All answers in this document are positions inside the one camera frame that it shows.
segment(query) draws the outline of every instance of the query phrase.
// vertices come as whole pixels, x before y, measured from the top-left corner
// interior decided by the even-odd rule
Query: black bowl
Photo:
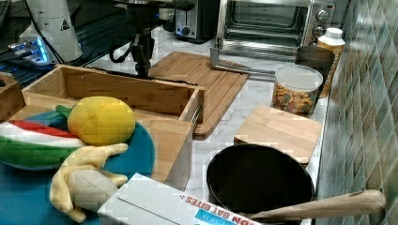
[[[240,144],[225,148],[207,168],[215,203],[234,213],[258,213],[313,199],[314,184],[292,157],[274,148]]]

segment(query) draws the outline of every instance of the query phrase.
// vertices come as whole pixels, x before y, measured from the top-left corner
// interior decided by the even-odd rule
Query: wooden cutting board
[[[211,134],[249,78],[248,74],[211,69],[210,57],[186,52],[170,53],[149,70],[149,76],[205,87],[203,123],[193,132],[196,140]]]
[[[271,146],[306,165],[321,130],[322,125],[314,120],[260,105],[240,126],[235,142]]]

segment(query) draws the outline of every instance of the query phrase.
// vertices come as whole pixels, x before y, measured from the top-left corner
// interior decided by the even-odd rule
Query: cardboard box
[[[101,225],[260,225],[138,173],[98,214]]]

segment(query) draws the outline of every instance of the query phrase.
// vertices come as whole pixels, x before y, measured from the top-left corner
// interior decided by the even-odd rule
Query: appliance
[[[340,25],[335,9],[333,0],[221,0],[212,51],[294,61],[299,47],[316,45],[328,27]]]
[[[177,38],[192,43],[204,43],[216,36],[220,0],[176,0],[194,4],[191,10],[176,9]]]

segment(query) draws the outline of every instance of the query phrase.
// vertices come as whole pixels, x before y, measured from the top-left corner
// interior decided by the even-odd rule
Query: white countertop
[[[213,46],[214,43],[214,40],[210,40],[201,45],[183,42],[177,40],[175,37],[173,37],[172,33],[166,32],[160,27],[152,31],[152,37],[155,39],[155,48],[151,60],[152,65],[160,61],[164,56],[171,52],[197,53],[210,56],[209,47]],[[115,57],[118,57],[124,53],[127,48],[128,45],[125,45],[116,50]],[[252,59],[230,55],[223,55],[221,56],[221,59],[229,60],[251,68],[262,69],[276,69],[277,67],[287,64],[285,62],[279,61]],[[101,59],[88,66],[132,74],[136,73],[135,63],[131,56],[129,56],[122,64],[114,64],[110,61],[109,56],[105,55]],[[188,182],[185,192],[202,200],[208,201],[209,192],[206,182],[208,163],[225,147],[234,144],[235,132],[257,105],[271,105],[273,85],[273,82],[259,82],[249,79],[222,118],[221,122],[214,129],[213,133],[204,141],[193,141],[191,178]],[[326,98],[320,99],[310,119],[324,124],[327,104],[328,100]],[[318,140],[314,154],[309,165],[307,166],[307,171],[313,178],[315,187],[319,168],[321,142],[322,135]],[[308,220],[304,220],[303,224],[310,223]]]

